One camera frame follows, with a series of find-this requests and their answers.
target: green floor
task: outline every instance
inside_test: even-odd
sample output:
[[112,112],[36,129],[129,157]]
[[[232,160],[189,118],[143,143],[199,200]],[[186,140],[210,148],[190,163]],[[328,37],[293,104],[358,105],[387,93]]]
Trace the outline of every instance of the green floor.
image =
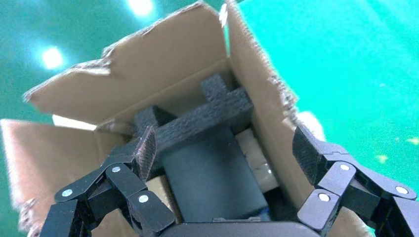
[[[102,48],[194,0],[155,0],[147,16],[128,0],[4,1],[0,8],[0,118],[50,122],[21,95]],[[208,1],[220,9],[222,0]],[[419,2],[245,0],[246,21],[329,141],[419,191]],[[46,69],[56,47],[62,66]],[[0,165],[0,233],[16,231]]]

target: torn cardboard edge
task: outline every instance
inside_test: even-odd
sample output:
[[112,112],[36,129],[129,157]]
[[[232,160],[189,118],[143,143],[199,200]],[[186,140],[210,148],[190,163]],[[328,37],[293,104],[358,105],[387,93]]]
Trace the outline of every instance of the torn cardboard edge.
[[[217,13],[200,1],[112,44],[103,57],[76,65],[30,89],[24,100],[43,112],[98,125],[225,60],[226,49]],[[103,103],[108,106],[100,108]]]

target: foam block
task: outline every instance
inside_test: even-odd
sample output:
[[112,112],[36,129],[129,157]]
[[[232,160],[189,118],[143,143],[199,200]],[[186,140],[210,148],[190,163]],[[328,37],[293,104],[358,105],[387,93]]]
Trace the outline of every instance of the foam block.
[[243,88],[229,91],[220,75],[215,74],[201,83],[207,103],[187,112],[179,118],[152,106],[135,115],[136,135],[140,136],[147,126],[156,129],[158,156],[151,177],[162,174],[159,156],[177,146],[205,137],[220,127],[230,127],[236,134],[250,124],[253,105]]
[[160,127],[174,119],[176,116],[169,112],[158,106],[151,106],[134,116],[135,136],[142,136],[147,126]]

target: black foam insert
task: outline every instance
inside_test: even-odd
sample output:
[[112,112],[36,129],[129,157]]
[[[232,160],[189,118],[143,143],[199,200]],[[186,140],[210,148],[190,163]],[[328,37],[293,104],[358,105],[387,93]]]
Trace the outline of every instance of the black foam insert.
[[201,88],[208,102],[179,118],[157,106],[135,115],[137,136],[141,136],[147,126],[152,125],[156,129],[158,156],[151,177],[162,174],[160,156],[164,153],[205,138],[221,127],[230,127],[236,134],[250,124],[253,105],[244,88],[229,91],[219,74],[203,81]]
[[247,219],[268,204],[230,129],[161,157],[185,222]]

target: brown cardboard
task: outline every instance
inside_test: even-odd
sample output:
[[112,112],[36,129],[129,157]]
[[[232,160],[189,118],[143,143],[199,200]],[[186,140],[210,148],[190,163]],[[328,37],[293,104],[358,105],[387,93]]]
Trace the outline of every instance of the brown cardboard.
[[[206,68],[219,70],[225,59],[217,13],[196,3],[111,45],[102,59],[47,80],[25,99],[43,112],[99,124]],[[192,93],[180,99],[196,98]],[[175,114],[185,111],[185,103],[165,102],[159,106]]]
[[[198,2],[106,48],[100,60],[76,65],[25,94],[39,110],[93,124],[131,122],[152,104],[174,113],[204,102],[199,83],[215,72],[232,71],[254,104],[252,122],[267,159],[293,203],[300,207],[313,190],[292,155],[296,98],[272,68],[228,0],[230,58],[218,15]],[[123,136],[23,121],[1,122],[12,203],[32,198],[43,221],[60,188],[96,169]],[[132,236],[118,212],[94,236]],[[329,236],[364,236],[353,212],[343,210]]]

